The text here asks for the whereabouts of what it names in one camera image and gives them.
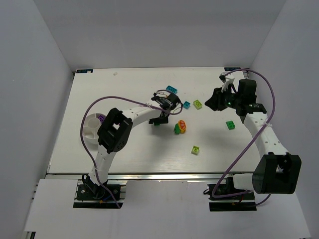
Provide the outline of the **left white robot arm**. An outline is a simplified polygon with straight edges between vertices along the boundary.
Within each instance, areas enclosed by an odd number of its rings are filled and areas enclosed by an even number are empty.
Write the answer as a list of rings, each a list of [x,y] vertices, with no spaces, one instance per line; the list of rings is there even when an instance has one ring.
[[[173,112],[177,106],[182,106],[181,100],[174,93],[170,93],[167,97],[154,93],[146,103],[122,97],[116,97],[116,99],[128,101],[137,106],[128,110],[112,108],[99,127],[97,154],[94,166],[89,173],[90,180],[96,185],[107,182],[112,161],[116,153],[126,146],[134,127],[144,122],[166,124],[170,115],[180,113]]]

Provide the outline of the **orange yellow lego piece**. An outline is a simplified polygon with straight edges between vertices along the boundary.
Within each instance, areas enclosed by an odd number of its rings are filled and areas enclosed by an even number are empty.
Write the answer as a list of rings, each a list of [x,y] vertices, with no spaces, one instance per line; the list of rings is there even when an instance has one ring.
[[[187,129],[185,121],[179,120],[177,124],[178,124],[179,130],[180,130],[180,133],[185,133],[186,129]]]

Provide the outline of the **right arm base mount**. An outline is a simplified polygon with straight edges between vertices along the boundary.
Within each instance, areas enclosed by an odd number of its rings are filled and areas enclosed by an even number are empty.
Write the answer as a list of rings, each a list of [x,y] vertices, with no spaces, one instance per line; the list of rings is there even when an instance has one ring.
[[[211,212],[248,212],[257,210],[253,193],[214,198],[212,196],[214,186],[215,184],[208,184],[207,189],[203,191],[203,195],[208,196],[209,210]]]

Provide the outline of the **purple lego brick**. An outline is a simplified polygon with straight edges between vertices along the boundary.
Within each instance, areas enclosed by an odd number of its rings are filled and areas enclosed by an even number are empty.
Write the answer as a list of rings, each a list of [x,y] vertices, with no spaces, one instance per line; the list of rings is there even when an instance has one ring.
[[[104,120],[105,120],[105,116],[104,116],[104,115],[99,115],[99,116],[97,116],[97,118],[99,119],[99,121],[100,121],[101,123],[103,123]]]

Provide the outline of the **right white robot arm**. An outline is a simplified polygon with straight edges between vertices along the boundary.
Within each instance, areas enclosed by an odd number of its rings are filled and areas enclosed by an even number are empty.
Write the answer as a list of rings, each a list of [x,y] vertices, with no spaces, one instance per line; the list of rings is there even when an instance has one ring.
[[[234,109],[249,130],[261,159],[253,173],[234,174],[227,178],[227,196],[249,191],[258,194],[294,193],[302,164],[300,157],[288,152],[267,122],[266,109],[256,102],[256,81],[240,80],[235,93],[232,92],[233,81],[231,77],[222,79],[222,87],[214,89],[205,105],[214,111]]]

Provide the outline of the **dark green lego stud piece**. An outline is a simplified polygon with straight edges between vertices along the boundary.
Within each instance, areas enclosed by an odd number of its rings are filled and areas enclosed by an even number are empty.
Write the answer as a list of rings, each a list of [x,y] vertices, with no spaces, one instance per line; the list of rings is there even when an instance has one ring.
[[[179,128],[178,124],[175,124],[175,126],[174,126],[174,133],[175,134],[180,134],[180,128]]]

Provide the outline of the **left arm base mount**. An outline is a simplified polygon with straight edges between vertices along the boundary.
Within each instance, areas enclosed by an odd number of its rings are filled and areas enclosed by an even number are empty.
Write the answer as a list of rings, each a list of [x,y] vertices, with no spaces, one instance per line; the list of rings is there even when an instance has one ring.
[[[111,184],[107,185],[113,193],[120,208],[126,196],[126,185]],[[79,184],[76,189],[73,208],[76,209],[119,209],[108,191],[102,188],[102,193],[98,196],[87,189],[83,184]]]

